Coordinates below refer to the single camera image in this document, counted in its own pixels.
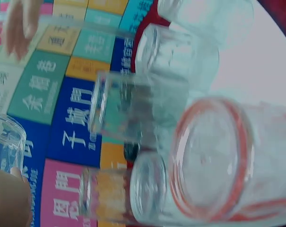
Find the colorful board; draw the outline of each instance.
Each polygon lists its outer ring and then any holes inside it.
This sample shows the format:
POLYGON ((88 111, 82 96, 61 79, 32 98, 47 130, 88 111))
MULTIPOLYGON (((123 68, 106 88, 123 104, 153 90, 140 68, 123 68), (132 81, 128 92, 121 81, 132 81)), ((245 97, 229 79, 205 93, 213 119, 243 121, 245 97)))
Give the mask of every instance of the colorful board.
MULTIPOLYGON (((5 12, 10 0, 0 0, 5 12)), ((153 0, 44 0, 41 14, 85 20, 136 32, 153 0)))
MULTIPOLYGON (((152 0, 46 0, 42 14, 85 19, 135 32, 152 0)), ((0 2, 5 11, 8 3, 0 2)), ((126 168, 123 144, 87 130, 97 71, 130 70, 133 40, 78 27, 40 23, 17 62, 0 45, 0 113, 27 132, 31 227, 109 227, 78 216, 82 166, 126 168)))

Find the blue square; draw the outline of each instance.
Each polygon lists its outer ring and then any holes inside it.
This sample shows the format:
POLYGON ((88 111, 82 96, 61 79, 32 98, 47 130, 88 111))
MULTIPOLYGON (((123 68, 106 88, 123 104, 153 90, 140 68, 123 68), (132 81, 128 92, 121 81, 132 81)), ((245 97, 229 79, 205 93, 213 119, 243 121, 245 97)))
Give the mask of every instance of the blue square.
POLYGON ((130 73, 132 47, 133 39, 115 38, 110 71, 119 72, 121 74, 130 73))
POLYGON ((47 157, 85 166, 100 166, 100 135, 88 131, 94 82, 65 77, 51 128, 47 157))
POLYGON ((23 176, 30 184, 32 194, 33 222, 31 226, 40 226, 41 192, 46 150, 49 142, 50 126, 14 117, 26 131, 23 176))

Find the upside-down glass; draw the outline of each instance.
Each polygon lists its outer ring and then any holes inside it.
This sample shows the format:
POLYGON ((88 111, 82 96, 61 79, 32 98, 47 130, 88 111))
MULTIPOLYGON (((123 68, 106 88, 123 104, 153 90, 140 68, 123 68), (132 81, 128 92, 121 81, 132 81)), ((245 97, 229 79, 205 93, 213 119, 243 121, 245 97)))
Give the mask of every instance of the upside-down glass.
POLYGON ((195 101, 171 147, 173 200, 192 219, 255 221, 286 211, 286 108, 195 101))
POLYGON ((188 83, 177 79, 100 72, 92 96, 89 130, 157 147, 162 135, 173 134, 188 93, 188 83))
POLYGON ((182 34, 150 24, 135 58, 137 74, 188 81, 191 89, 208 91, 219 65, 218 48, 195 34, 182 34))
POLYGON ((17 167, 22 172, 26 133, 13 118, 0 114, 0 169, 10 172, 17 167))
POLYGON ((157 152, 140 154, 133 170, 85 168, 80 181, 79 214, 130 225, 192 226, 196 223, 165 202, 166 169, 157 152))
POLYGON ((158 0, 158 14, 216 44, 230 47, 253 24, 251 0, 158 0))

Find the human hand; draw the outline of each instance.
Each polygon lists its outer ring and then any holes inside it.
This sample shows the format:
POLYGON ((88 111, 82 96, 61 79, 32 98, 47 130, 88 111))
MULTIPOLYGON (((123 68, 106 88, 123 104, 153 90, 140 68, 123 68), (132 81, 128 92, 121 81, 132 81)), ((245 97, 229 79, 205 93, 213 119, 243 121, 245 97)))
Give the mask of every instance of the human hand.
POLYGON ((34 37, 43 0, 11 0, 3 23, 2 44, 8 55, 14 53, 21 60, 28 52, 34 37))
POLYGON ((30 227, 31 192, 28 180, 18 168, 11 174, 0 170, 0 227, 30 227))

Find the white surface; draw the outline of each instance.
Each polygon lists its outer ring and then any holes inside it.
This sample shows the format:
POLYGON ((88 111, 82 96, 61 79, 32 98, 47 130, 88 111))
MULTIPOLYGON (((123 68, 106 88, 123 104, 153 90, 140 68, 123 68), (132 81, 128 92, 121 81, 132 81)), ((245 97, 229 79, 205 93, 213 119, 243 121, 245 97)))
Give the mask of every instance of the white surface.
MULTIPOLYGON (((220 52, 220 66, 211 91, 239 101, 286 105, 286 38, 265 9, 253 0, 254 24, 246 39, 220 52)), ((182 30, 171 24, 171 29, 182 30)), ((286 224, 286 215, 253 223, 210 227, 273 227, 286 224)))

